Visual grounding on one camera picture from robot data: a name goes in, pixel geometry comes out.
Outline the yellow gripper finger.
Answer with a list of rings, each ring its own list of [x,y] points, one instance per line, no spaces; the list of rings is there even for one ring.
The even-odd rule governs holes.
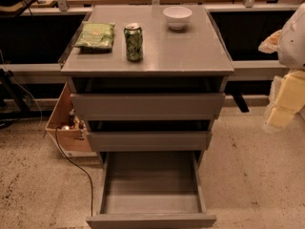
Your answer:
[[[263,42],[260,43],[260,45],[258,46],[258,50],[264,53],[277,52],[280,34],[281,30],[272,33]]]
[[[284,129],[305,106],[305,72],[289,71],[283,77],[276,76],[269,99],[266,125]]]

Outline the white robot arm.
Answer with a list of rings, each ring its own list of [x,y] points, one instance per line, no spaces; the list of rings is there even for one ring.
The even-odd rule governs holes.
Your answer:
[[[290,69],[272,84],[264,129],[274,133],[283,130],[305,106],[305,4],[281,30],[261,42],[258,50],[277,52],[279,63]]]

